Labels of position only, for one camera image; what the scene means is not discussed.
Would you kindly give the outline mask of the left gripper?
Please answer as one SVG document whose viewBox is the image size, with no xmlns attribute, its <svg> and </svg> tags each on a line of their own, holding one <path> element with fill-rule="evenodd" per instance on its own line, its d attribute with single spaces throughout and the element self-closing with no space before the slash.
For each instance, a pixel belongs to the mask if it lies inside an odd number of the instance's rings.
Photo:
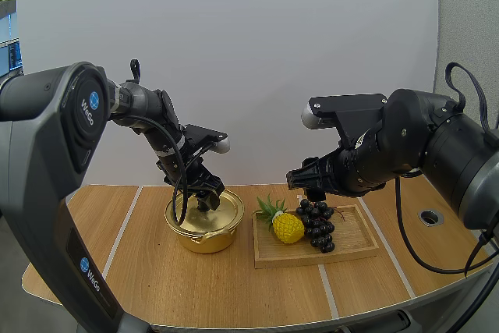
<svg viewBox="0 0 499 333">
<path fill-rule="evenodd" d="M 210 210 L 217 210 L 220 205 L 220 195 L 225 189 L 221 179 L 212 174 L 203 165 L 203 155 L 207 153 L 207 148 L 200 148 L 196 154 L 184 160 L 186 167 L 187 185 L 189 193 L 195 193 L 199 207 L 206 207 Z M 165 174 L 164 182 L 174 186 L 178 181 L 179 189 L 182 190 L 181 174 L 177 165 L 176 156 L 170 155 L 166 161 L 158 160 L 157 167 Z"/>
</svg>

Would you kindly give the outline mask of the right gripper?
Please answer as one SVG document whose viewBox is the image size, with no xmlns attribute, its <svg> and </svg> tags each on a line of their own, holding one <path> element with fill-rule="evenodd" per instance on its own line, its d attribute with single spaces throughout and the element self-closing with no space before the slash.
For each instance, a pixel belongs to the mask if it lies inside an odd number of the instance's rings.
<svg viewBox="0 0 499 333">
<path fill-rule="evenodd" d="M 288 189 L 303 189 L 310 202 L 325 201 L 327 194 L 352 196 L 353 189 L 345 185 L 344 153 L 345 150 L 339 148 L 323 157 L 304 159 L 301 168 L 287 172 Z"/>
</svg>

